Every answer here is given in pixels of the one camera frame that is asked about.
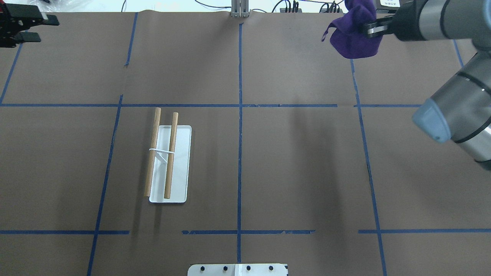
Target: purple towel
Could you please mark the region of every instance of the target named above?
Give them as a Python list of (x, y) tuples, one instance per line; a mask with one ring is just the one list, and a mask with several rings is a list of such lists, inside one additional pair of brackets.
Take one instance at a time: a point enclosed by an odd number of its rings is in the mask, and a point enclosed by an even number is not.
[(382, 36), (367, 38), (361, 32), (365, 23), (377, 19), (373, 0), (345, 0), (345, 5), (349, 12), (329, 24), (322, 41), (326, 39), (329, 28), (335, 27), (330, 41), (342, 56), (363, 58), (376, 55)]

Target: white label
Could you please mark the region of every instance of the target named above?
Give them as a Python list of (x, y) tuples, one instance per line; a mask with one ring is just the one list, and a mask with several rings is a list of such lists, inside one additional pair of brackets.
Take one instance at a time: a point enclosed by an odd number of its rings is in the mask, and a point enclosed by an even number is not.
[(399, 0), (380, 0), (380, 5), (395, 8), (401, 7)]

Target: blue tape line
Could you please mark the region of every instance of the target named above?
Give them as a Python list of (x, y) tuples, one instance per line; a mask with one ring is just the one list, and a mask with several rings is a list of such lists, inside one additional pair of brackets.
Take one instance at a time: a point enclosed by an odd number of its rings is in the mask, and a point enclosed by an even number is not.
[(380, 251), (380, 260), (382, 262), (382, 273), (383, 276), (387, 276), (387, 267), (385, 266), (385, 254), (383, 252), (383, 244), (382, 244), (382, 233), (380, 232), (379, 212), (377, 210), (377, 199), (375, 198), (375, 188), (373, 185), (370, 157), (368, 155), (368, 146), (367, 146), (367, 140), (365, 135), (365, 125), (363, 124), (363, 114), (361, 113), (361, 107), (360, 107), (361, 106), (360, 94), (359, 94), (358, 84), (356, 83), (356, 77), (355, 77), (355, 63), (352, 59), (350, 59), (350, 63), (351, 63), (351, 72), (353, 75), (353, 85), (355, 86), (355, 91), (356, 91), (356, 104), (358, 109), (358, 117), (360, 120), (361, 137), (363, 139), (363, 149), (365, 150), (365, 160), (368, 170), (368, 179), (370, 181), (370, 189), (372, 193), (372, 205), (373, 205), (373, 213), (375, 216), (375, 226), (377, 228), (377, 238), (379, 240), (379, 251)]
[(108, 164), (106, 166), (106, 175), (104, 177), (104, 184), (102, 186), (101, 202), (99, 203), (99, 212), (97, 213), (97, 221), (95, 223), (94, 239), (92, 241), (92, 250), (90, 251), (89, 265), (87, 268), (87, 276), (92, 273), (92, 264), (94, 263), (95, 248), (97, 246), (97, 237), (99, 235), (99, 227), (101, 224), (102, 208), (104, 207), (104, 199), (106, 197), (106, 188), (108, 187), (109, 169), (111, 167), (112, 152), (114, 149), (114, 139), (116, 138), (116, 131), (119, 123), (119, 115), (121, 113), (121, 104), (123, 102), (123, 95), (119, 97), (118, 111), (116, 112), (116, 120), (114, 122), (114, 129), (112, 130), (111, 147), (109, 148)]
[(19, 48), (17, 49), (17, 53), (15, 54), (14, 62), (12, 63), (12, 67), (10, 68), (10, 72), (8, 72), (7, 81), (5, 81), (5, 86), (3, 87), (3, 92), (1, 93), (1, 96), (0, 96), (0, 104), (3, 102), (3, 98), (5, 97), (5, 94), (7, 93), (8, 84), (10, 83), (10, 78), (12, 77), (12, 74), (14, 73), (15, 64), (17, 64), (17, 59), (19, 58), (19, 54), (21, 53), (22, 46), (23, 46), (23, 44), (19, 45)]
[(130, 46), (128, 47), (128, 58), (124, 66), (130, 65), (131, 50), (133, 49), (133, 39), (135, 38), (136, 20), (138, 19), (138, 13), (135, 13), (135, 18), (133, 19), (133, 29), (131, 31)]
[[(0, 235), (94, 235), (92, 230), (0, 230)], [(99, 235), (129, 235), (129, 231), (99, 231)]]
[(237, 185), (237, 263), (242, 262), (242, 25), (239, 24), (239, 173)]
[(464, 62), (462, 61), (462, 56), (460, 54), (459, 46), (457, 45), (457, 41), (454, 39), (454, 47), (455, 47), (455, 52), (457, 53), (457, 57), (459, 58), (459, 62), (461, 64), (461, 67), (464, 66)]
[[(423, 233), (491, 233), (489, 228), (469, 229), (382, 229), (382, 234), (423, 234)], [(376, 234), (377, 230), (358, 230), (358, 234)]]
[(418, 108), (421, 105), (355, 105), (353, 107), (361, 108)]
[(191, 230), (182, 233), (183, 235), (237, 235), (237, 230)]
[(169, 108), (238, 108), (234, 104), (123, 104), (124, 108), (169, 107)]
[(248, 104), (245, 108), (336, 108), (338, 105), (284, 105), (284, 104)]
[(315, 230), (242, 230), (242, 234), (245, 235), (279, 235), (279, 234), (292, 234), (292, 235), (310, 235)]
[(1, 104), (2, 107), (77, 107), (77, 108), (91, 108), (91, 107), (102, 107), (102, 108), (115, 108), (118, 107), (116, 104)]

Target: wooden dowel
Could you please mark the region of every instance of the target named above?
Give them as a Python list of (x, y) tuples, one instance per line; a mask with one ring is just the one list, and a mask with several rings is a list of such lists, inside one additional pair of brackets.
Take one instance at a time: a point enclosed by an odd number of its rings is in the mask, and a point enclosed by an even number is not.
[[(172, 114), (172, 127), (170, 128), (170, 143), (169, 143), (169, 151), (176, 150), (176, 134), (177, 134), (177, 119), (179, 114), (174, 112)], [(174, 168), (174, 155), (173, 153), (169, 153), (169, 158), (167, 159), (167, 175), (165, 176), (165, 189), (164, 189), (164, 198), (170, 198), (170, 188), (172, 185), (172, 169)]]
[[(154, 125), (152, 129), (152, 142), (150, 148), (157, 148), (157, 135), (159, 134), (161, 108), (155, 108)], [(152, 187), (153, 169), (155, 163), (155, 150), (151, 150), (148, 157), (147, 182), (145, 183), (145, 195), (150, 196)]]

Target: clear plastic wrap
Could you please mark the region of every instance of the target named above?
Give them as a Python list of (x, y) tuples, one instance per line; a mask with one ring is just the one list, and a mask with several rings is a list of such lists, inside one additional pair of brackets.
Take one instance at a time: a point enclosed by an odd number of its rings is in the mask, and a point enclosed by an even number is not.
[(86, 6), (90, 0), (30, 0), (42, 12), (76, 12)]

